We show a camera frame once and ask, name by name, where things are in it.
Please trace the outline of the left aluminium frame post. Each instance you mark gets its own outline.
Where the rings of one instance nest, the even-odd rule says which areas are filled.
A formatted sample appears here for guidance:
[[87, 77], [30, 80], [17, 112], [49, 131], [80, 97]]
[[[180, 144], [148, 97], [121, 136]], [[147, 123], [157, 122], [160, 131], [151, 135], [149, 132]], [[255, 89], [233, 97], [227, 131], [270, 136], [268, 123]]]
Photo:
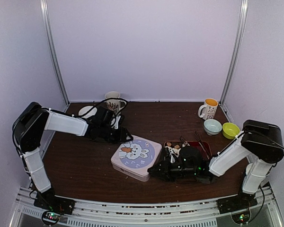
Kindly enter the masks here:
[[48, 41], [48, 46], [49, 46], [49, 51], [50, 51], [50, 57], [51, 61], [53, 64], [53, 69], [54, 73], [58, 82], [58, 87], [60, 89], [60, 92], [62, 94], [64, 103], [68, 106], [70, 104], [65, 84], [62, 79], [62, 74], [60, 70], [60, 66], [58, 63], [58, 57], [54, 45], [54, 40], [53, 40], [53, 33], [52, 33], [52, 28], [51, 28], [51, 23], [50, 23], [50, 15], [49, 15], [49, 10], [48, 10], [48, 1], [47, 0], [40, 0], [40, 7], [41, 7], [41, 13], [42, 13], [42, 18], [44, 21], [44, 26], [45, 26], [45, 31], [46, 31], [46, 36], [47, 36], [47, 41]]

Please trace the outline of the bunny print tin lid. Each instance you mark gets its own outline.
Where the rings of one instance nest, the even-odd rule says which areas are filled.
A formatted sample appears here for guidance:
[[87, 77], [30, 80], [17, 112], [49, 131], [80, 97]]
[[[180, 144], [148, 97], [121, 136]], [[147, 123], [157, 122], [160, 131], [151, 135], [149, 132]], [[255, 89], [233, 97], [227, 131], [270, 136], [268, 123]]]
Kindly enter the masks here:
[[157, 163], [160, 158], [162, 145], [133, 136], [130, 142], [122, 143], [111, 157], [112, 166], [117, 166], [129, 172], [146, 176], [148, 168]]

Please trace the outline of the aluminium frame post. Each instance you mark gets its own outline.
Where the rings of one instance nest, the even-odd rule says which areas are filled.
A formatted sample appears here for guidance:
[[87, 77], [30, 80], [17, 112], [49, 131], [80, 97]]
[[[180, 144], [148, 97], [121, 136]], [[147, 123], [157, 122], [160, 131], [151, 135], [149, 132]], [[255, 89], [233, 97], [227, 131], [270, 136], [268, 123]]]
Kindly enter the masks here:
[[50, 57], [51, 61], [53, 64], [53, 69], [54, 73], [58, 82], [58, 87], [60, 89], [60, 92], [62, 94], [64, 103], [68, 106], [70, 104], [65, 84], [62, 79], [62, 74], [60, 70], [60, 66], [58, 63], [58, 57], [54, 45], [54, 40], [53, 40], [53, 33], [52, 33], [52, 28], [51, 28], [51, 23], [50, 23], [50, 15], [49, 15], [49, 10], [48, 10], [48, 1], [47, 0], [40, 0], [40, 7], [41, 7], [41, 13], [42, 13], [42, 18], [44, 21], [44, 26], [45, 26], [45, 31], [46, 31], [46, 36], [47, 36], [47, 41], [48, 41], [48, 46], [49, 46], [49, 51], [50, 51]]
[[249, 6], [248, 0], [241, 1], [237, 32], [236, 32], [234, 47], [233, 47], [233, 51], [231, 55], [231, 61], [230, 61], [230, 65], [229, 65], [228, 72], [227, 72], [226, 81], [225, 81], [222, 95], [220, 98], [220, 106], [225, 105], [225, 101], [226, 101], [226, 97], [227, 97], [227, 94], [228, 94], [228, 91], [231, 85], [232, 77], [235, 72], [235, 68], [236, 68], [236, 64], [237, 64], [237, 60], [238, 60], [239, 52], [240, 52], [240, 46], [242, 44], [245, 27], [246, 27], [246, 21], [247, 21], [247, 16], [248, 16], [248, 6]]

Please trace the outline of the white bowl green rim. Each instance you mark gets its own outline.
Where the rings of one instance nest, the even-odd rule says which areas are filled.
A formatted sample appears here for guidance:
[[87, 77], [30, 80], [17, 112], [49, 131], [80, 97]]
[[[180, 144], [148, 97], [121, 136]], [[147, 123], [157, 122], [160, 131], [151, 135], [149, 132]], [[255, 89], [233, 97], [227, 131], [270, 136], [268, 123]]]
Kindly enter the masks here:
[[91, 105], [81, 108], [78, 112], [78, 116], [82, 118], [89, 118], [97, 113], [97, 108]]

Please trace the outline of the lime green bowl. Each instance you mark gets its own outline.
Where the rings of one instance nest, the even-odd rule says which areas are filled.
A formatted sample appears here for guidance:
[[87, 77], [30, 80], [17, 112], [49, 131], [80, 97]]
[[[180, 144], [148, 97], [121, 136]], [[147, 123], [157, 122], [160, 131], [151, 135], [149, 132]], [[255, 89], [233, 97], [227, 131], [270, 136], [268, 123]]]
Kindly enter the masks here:
[[222, 134], [229, 140], [234, 139], [239, 133], [239, 127], [231, 122], [226, 122], [222, 125]]

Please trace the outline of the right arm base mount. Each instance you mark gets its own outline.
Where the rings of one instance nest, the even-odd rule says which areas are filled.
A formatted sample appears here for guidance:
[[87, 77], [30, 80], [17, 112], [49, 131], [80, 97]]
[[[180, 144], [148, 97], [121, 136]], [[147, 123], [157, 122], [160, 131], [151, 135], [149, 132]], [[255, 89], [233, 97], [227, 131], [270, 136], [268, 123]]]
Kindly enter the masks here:
[[250, 208], [257, 204], [256, 199], [244, 199], [238, 196], [217, 200], [219, 213], [230, 213], [232, 221], [238, 225], [247, 224], [251, 220]]

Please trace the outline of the beige floral mug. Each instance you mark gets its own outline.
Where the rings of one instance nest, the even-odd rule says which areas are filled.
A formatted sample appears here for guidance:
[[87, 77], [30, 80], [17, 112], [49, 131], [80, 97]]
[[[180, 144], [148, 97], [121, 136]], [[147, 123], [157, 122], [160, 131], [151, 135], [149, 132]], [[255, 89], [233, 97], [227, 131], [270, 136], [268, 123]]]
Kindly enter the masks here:
[[106, 105], [109, 110], [113, 111], [115, 116], [119, 116], [121, 111], [127, 106], [128, 102], [121, 98], [117, 91], [110, 91], [105, 94]]

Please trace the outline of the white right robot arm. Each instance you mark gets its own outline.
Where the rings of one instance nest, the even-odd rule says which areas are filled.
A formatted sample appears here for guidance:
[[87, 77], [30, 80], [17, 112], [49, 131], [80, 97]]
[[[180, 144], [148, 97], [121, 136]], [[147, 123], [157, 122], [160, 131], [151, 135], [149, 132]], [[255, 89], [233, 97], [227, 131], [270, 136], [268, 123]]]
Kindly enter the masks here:
[[246, 120], [243, 129], [221, 152], [204, 160], [200, 151], [184, 146], [176, 155], [165, 148], [164, 160], [148, 169], [150, 176], [165, 181], [192, 176], [201, 183], [213, 183], [235, 164], [249, 155], [254, 162], [247, 165], [241, 192], [233, 198], [233, 205], [242, 209], [251, 202], [251, 194], [265, 180], [274, 164], [284, 157], [282, 133], [279, 126], [254, 120]]

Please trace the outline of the metal front rail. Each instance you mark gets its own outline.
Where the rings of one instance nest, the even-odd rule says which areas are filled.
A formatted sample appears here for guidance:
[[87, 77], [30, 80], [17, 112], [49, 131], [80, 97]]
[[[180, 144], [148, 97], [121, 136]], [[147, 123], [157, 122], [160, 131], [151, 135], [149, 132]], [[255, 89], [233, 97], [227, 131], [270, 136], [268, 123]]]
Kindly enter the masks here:
[[221, 213], [217, 199], [172, 203], [109, 203], [75, 200], [73, 213], [57, 227], [236, 227], [234, 219], [251, 213], [249, 227], [283, 227], [284, 222], [271, 187], [256, 193], [249, 209]]

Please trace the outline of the metal serving tongs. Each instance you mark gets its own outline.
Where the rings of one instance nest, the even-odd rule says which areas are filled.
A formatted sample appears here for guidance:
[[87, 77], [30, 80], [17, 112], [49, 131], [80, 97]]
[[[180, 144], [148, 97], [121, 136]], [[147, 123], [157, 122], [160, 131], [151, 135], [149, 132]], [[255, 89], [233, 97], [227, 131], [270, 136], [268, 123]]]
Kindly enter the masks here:
[[[198, 144], [198, 146], [201, 148], [203, 154], [206, 156], [206, 160], [209, 160], [212, 158], [212, 153], [211, 153], [211, 150], [210, 148], [207, 148], [205, 146], [205, 144], [203, 143], [202, 141], [202, 138], [201, 136], [199, 135], [199, 133], [197, 131], [194, 132], [194, 137], [196, 139], [196, 143]], [[182, 147], [185, 147], [185, 146], [192, 146], [183, 136], [180, 136], [179, 137], [180, 141], [182, 142]]]

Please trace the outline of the right aluminium frame post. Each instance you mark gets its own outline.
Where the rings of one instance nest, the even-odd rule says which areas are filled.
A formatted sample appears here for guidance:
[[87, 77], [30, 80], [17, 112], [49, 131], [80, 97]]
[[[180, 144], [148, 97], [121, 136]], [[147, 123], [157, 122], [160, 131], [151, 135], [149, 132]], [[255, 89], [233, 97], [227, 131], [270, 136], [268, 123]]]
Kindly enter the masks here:
[[231, 55], [231, 61], [230, 61], [230, 65], [229, 65], [228, 72], [227, 72], [226, 81], [225, 81], [222, 95], [220, 98], [220, 106], [225, 105], [225, 101], [226, 101], [226, 97], [227, 97], [227, 94], [228, 94], [228, 91], [231, 85], [232, 77], [235, 72], [235, 68], [236, 68], [236, 64], [237, 64], [237, 60], [238, 60], [239, 52], [240, 52], [240, 46], [242, 44], [245, 27], [246, 27], [246, 21], [247, 21], [247, 16], [248, 16], [248, 6], [249, 6], [248, 0], [241, 1], [237, 32], [236, 32], [234, 47], [233, 47], [233, 51]]

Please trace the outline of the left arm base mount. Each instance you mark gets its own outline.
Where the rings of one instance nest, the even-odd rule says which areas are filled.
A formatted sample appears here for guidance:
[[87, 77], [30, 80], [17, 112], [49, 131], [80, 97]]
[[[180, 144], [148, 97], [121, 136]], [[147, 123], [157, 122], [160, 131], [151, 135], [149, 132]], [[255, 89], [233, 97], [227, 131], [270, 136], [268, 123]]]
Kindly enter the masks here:
[[48, 226], [53, 226], [60, 221], [63, 215], [72, 214], [75, 201], [71, 199], [54, 197], [54, 201], [50, 203], [39, 197], [35, 199], [34, 206], [44, 209], [41, 214], [42, 222]]

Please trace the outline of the red chocolate tray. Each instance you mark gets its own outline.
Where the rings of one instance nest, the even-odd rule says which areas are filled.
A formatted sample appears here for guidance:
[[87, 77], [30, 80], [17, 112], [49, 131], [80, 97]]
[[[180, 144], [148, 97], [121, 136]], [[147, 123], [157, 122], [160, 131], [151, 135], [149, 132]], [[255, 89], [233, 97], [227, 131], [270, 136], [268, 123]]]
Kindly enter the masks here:
[[[202, 152], [201, 148], [198, 146], [198, 144], [197, 144], [195, 141], [193, 141], [193, 140], [188, 141], [188, 142], [192, 145], [192, 147], [195, 147], [196, 149], [198, 149], [199, 152], [200, 152], [201, 155], [202, 155], [202, 158], [203, 158], [204, 160], [206, 160], [206, 159], [205, 159], [206, 156], [203, 154], [203, 152]], [[205, 144], [205, 146], [206, 146], [207, 148], [210, 148], [209, 143], [207, 143], [206, 141], [203, 141], [203, 143]], [[163, 144], [163, 147], [166, 147], [167, 145], [170, 145], [172, 148], [177, 147], [177, 146], [179, 146], [180, 148], [182, 148], [182, 142], [179, 141], [179, 140], [166, 141], [166, 142]]]

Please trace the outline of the light blue bowl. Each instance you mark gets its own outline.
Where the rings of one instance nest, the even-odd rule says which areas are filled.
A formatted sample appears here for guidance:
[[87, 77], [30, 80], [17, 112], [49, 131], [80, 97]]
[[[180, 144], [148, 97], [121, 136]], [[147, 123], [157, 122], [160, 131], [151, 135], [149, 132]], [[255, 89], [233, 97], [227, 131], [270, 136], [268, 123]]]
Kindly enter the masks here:
[[218, 120], [207, 119], [204, 121], [204, 131], [210, 135], [214, 136], [222, 131], [222, 125]]

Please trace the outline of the white divided tin box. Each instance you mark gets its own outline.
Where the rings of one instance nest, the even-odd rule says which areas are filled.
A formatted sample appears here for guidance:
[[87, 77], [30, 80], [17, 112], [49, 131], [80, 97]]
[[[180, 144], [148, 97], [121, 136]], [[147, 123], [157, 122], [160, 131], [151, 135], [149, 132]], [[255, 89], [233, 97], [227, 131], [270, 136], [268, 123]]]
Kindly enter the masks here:
[[138, 174], [129, 172], [129, 171], [127, 171], [127, 170], [125, 170], [125, 169], [122, 169], [122, 168], [120, 168], [120, 167], [117, 167], [117, 166], [113, 166], [113, 168], [114, 168], [115, 170], [117, 170], [117, 171], [119, 171], [119, 172], [121, 172], [121, 173], [123, 173], [123, 174], [126, 174], [126, 175], [128, 175], [128, 176], [130, 176], [130, 177], [132, 177], [132, 178], [134, 178], [134, 179], [136, 179], [136, 180], [139, 180], [139, 181], [141, 181], [141, 182], [146, 182], [146, 181], [148, 181], [149, 178], [150, 178], [150, 175], [149, 175], [149, 174], [147, 174], [146, 176], [140, 176], [140, 175], [138, 175]]

